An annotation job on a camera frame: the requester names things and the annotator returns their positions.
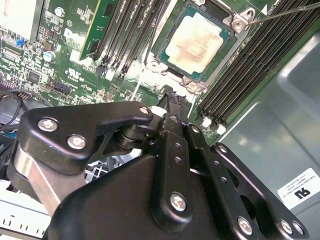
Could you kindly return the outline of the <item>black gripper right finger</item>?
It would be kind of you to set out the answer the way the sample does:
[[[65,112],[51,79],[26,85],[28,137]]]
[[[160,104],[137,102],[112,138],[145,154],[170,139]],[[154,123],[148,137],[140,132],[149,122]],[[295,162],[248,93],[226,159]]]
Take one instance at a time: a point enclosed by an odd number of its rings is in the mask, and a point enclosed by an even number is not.
[[[209,146],[189,122],[186,97],[174,100],[182,120],[190,165],[200,172],[202,189],[221,240],[308,240],[303,223],[224,144]]]

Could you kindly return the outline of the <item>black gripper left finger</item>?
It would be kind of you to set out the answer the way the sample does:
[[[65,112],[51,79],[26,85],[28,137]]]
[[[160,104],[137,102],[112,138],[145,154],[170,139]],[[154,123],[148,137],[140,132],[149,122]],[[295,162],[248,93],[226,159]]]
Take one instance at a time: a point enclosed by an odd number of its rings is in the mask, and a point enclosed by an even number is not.
[[[190,155],[178,116],[175,92],[156,106],[139,101],[36,108],[19,123],[11,162],[23,183],[50,216],[73,192],[143,156],[181,164]],[[151,215],[158,225],[188,225],[187,196],[162,189]]]

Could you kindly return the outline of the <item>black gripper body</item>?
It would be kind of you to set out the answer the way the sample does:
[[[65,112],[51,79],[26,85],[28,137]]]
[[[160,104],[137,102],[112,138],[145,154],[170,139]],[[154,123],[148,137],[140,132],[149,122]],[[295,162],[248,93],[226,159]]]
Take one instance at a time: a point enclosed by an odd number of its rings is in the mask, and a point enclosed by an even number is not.
[[[176,233],[162,230],[151,209],[160,190],[187,196],[192,219]],[[231,228],[214,217],[201,179],[188,159],[165,163],[151,155],[124,166],[71,193],[55,211],[48,240],[230,240]]]

